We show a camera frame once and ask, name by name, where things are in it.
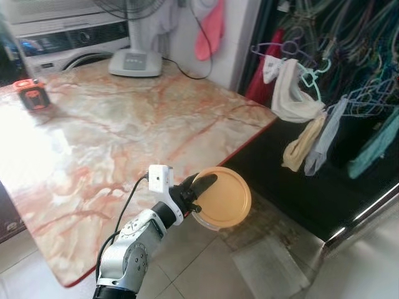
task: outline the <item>white cloth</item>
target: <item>white cloth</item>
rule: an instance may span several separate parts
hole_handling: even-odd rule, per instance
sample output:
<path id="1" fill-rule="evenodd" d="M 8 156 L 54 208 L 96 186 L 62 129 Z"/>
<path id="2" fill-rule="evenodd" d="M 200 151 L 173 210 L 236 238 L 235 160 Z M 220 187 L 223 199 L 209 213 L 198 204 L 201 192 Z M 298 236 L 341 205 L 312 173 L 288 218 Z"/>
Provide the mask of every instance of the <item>white cloth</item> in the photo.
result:
<path id="1" fill-rule="evenodd" d="M 272 111 L 282 120 L 305 123 L 320 116 L 324 104 L 298 87 L 300 70 L 296 59 L 286 60 L 274 86 Z"/>
<path id="2" fill-rule="evenodd" d="M 307 124 L 305 130 L 299 135 L 298 139 L 287 145 L 282 154 L 282 165 L 292 171 L 297 172 L 306 155 L 312 148 L 315 139 L 323 128 L 327 114 L 323 113 L 315 120 Z"/>
<path id="3" fill-rule="evenodd" d="M 178 25 L 179 15 L 178 1 L 165 0 L 152 15 L 135 21 L 140 22 L 143 48 L 159 51 L 158 35 L 172 31 Z"/>
<path id="4" fill-rule="evenodd" d="M 314 176 L 314 174 L 322 167 L 327 159 L 327 152 L 330 148 L 331 142 L 334 140 L 341 116 L 347 107 L 348 99 L 342 98 L 332 110 L 331 115 L 326 121 L 323 132 L 315 141 L 312 149 L 305 160 L 305 175 Z"/>
<path id="5" fill-rule="evenodd" d="M 263 65 L 263 82 L 269 84 L 278 77 L 284 60 L 271 55 L 266 55 Z"/>

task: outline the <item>floor tile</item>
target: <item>floor tile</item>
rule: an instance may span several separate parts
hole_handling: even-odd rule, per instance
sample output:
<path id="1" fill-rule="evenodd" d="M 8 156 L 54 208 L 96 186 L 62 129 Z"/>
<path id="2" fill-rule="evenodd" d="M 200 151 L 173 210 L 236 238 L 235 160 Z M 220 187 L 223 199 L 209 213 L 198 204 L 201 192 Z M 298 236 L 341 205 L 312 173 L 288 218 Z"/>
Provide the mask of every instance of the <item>floor tile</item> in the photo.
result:
<path id="1" fill-rule="evenodd" d="M 3 272 L 0 279 L 12 299 L 87 299 L 95 290 L 94 274 L 73 288 L 62 287 L 38 251 Z"/>
<path id="2" fill-rule="evenodd" d="M 7 299 L 4 282 L 0 279 L 0 299 Z"/>
<path id="3" fill-rule="evenodd" d="M 295 295 L 289 297 L 289 299 L 305 299 L 308 290 L 309 290 L 309 288 L 306 288 L 306 289 L 296 293 Z"/>
<path id="4" fill-rule="evenodd" d="M 286 221 L 285 215 L 251 190 L 252 204 L 247 218 L 242 223 L 221 229 L 219 236 L 233 250 L 241 250 L 259 242 L 268 235 L 276 235 L 288 248 L 295 244 L 299 234 Z"/>
<path id="5" fill-rule="evenodd" d="M 305 262 L 303 262 L 295 254 L 291 253 L 291 257 L 294 259 L 295 263 L 298 265 L 302 273 L 307 277 L 308 281 L 312 283 L 314 281 L 317 272 L 312 268 L 310 268 Z"/>
<path id="6" fill-rule="evenodd" d="M 217 237 L 173 282 L 186 299 L 252 299 L 230 248 Z"/>
<path id="7" fill-rule="evenodd" d="M 313 270 L 318 270 L 323 253 L 324 242 L 315 235 L 302 229 L 298 241 L 289 249 Z"/>
<path id="8" fill-rule="evenodd" d="M 140 291 L 138 291 L 137 299 L 154 299 L 171 283 L 166 274 L 154 262 L 150 262 L 147 273 Z"/>
<path id="9" fill-rule="evenodd" d="M 154 259 L 173 281 L 216 236 L 190 215 L 181 225 L 168 230 Z"/>
<path id="10" fill-rule="evenodd" d="M 289 298 L 309 280 L 277 236 L 235 252 L 232 258 L 255 298 Z"/>
<path id="11" fill-rule="evenodd" d="M 37 251 L 35 242 L 27 230 L 0 244 L 0 273 Z"/>
<path id="12" fill-rule="evenodd" d="M 184 299 L 177 288 L 171 283 L 156 299 Z"/>

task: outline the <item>teal cloth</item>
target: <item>teal cloth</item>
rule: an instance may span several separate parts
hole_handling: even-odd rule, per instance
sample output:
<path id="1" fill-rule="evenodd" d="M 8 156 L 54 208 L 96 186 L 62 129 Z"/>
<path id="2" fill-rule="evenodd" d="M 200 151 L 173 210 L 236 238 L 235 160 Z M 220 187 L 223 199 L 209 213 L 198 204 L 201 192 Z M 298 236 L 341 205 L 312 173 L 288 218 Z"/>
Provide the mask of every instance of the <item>teal cloth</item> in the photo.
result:
<path id="1" fill-rule="evenodd" d="M 399 130 L 399 107 L 395 107 L 392 114 L 384 122 L 380 130 L 363 145 L 356 159 L 349 161 L 348 174 L 352 179 L 360 176 L 370 165 L 378 159 L 392 141 Z"/>

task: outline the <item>orange object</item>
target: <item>orange object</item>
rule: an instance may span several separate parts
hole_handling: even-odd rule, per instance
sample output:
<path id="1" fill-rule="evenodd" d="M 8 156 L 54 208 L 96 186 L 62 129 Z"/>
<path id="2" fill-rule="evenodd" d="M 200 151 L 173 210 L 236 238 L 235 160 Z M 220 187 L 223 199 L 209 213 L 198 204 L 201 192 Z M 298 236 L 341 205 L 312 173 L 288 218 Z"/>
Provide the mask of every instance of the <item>orange object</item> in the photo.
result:
<path id="1" fill-rule="evenodd" d="M 12 87 L 18 93 L 28 110 L 38 110 L 50 105 L 44 83 L 37 79 L 25 79 L 14 82 Z"/>
<path id="2" fill-rule="evenodd" d="M 218 180 L 194 202 L 202 207 L 199 214 L 193 213 L 194 218 L 213 230 L 239 224 L 251 209 L 247 183 L 238 173 L 224 167 L 205 169 L 195 179 L 208 174 L 216 174 Z"/>

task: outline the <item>pink cloth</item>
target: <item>pink cloth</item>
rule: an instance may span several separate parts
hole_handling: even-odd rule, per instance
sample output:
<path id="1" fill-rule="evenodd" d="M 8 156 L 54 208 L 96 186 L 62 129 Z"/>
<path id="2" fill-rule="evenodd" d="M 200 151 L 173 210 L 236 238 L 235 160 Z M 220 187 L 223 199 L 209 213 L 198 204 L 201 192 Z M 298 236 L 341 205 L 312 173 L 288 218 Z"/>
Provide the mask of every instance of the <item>pink cloth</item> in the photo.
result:
<path id="1" fill-rule="evenodd" d="M 283 43 L 282 37 L 284 35 L 283 29 L 278 29 L 272 38 L 271 42 L 276 42 L 278 44 Z M 278 45 L 270 45 L 265 55 L 271 55 L 277 58 L 281 58 L 281 48 Z M 248 86 L 247 92 L 245 93 L 245 97 L 255 101 L 259 104 L 265 104 L 269 101 L 273 96 L 274 90 L 274 83 L 276 82 L 273 80 L 269 84 L 265 84 L 263 82 L 263 65 L 264 65 L 264 57 L 261 57 L 261 61 L 257 66 L 256 72 L 254 77 L 251 80 L 251 83 Z"/>
<path id="2" fill-rule="evenodd" d="M 211 13 L 203 19 L 201 25 L 211 43 L 211 52 L 201 29 L 198 32 L 194 52 L 198 60 L 208 60 L 219 49 L 220 40 L 224 34 L 224 0 L 219 0 Z"/>

